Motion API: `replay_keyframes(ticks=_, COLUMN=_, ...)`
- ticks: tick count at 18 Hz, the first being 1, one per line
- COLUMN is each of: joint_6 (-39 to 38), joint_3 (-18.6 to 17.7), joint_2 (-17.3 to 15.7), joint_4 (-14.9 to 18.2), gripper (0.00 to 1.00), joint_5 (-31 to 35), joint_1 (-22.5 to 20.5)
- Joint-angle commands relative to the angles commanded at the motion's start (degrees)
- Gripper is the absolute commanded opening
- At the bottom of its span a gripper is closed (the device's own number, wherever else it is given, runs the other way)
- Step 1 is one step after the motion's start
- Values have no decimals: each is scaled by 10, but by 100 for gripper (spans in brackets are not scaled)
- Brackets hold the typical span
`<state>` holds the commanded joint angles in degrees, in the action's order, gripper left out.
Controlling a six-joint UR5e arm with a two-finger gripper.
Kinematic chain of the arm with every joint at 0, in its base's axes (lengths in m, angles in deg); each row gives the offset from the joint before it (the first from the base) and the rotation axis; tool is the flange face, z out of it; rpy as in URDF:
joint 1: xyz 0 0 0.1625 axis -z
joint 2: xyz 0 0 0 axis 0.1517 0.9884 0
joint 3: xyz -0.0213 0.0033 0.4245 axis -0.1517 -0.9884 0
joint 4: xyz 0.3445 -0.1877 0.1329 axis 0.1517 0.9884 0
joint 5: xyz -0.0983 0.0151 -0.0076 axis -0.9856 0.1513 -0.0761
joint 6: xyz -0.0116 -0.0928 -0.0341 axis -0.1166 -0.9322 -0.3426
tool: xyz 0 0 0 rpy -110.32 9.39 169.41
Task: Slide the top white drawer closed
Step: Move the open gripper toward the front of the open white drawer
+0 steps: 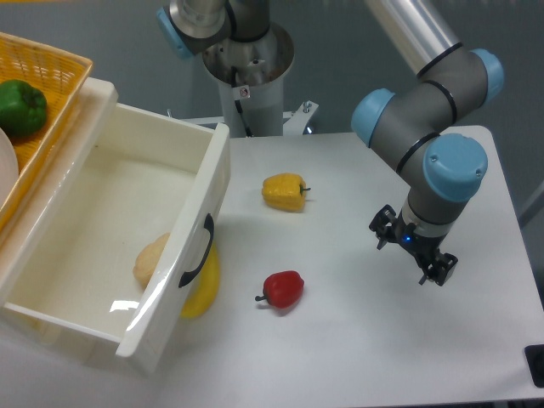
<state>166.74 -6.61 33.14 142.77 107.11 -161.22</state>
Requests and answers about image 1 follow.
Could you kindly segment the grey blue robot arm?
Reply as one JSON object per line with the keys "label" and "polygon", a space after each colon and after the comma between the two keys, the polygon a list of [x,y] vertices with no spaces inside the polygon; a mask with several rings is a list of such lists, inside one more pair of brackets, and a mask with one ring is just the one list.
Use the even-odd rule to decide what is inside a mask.
{"label": "grey blue robot arm", "polygon": [[[369,93],[352,114],[355,134],[410,188],[402,209],[383,207],[370,229],[380,245],[407,251],[425,281],[443,285],[457,260],[440,244],[488,166],[476,140],[448,128],[501,92],[504,71],[494,54],[464,48],[427,1],[370,1],[367,7],[418,80],[401,95],[385,88]],[[283,78],[294,47],[270,19],[268,2],[171,1],[156,18],[178,57],[202,57],[232,136],[286,133]]]}

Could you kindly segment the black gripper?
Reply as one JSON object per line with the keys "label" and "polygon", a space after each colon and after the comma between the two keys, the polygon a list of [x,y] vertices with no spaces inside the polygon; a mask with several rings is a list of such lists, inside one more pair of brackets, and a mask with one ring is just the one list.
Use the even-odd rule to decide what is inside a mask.
{"label": "black gripper", "polygon": [[405,204],[399,215],[390,205],[385,205],[374,216],[369,229],[378,240],[377,250],[381,250],[387,243],[394,243],[415,259],[422,270],[422,278],[418,281],[420,285],[427,281],[444,285],[452,276],[458,262],[456,256],[440,250],[451,226],[452,224],[437,225],[424,221]]}

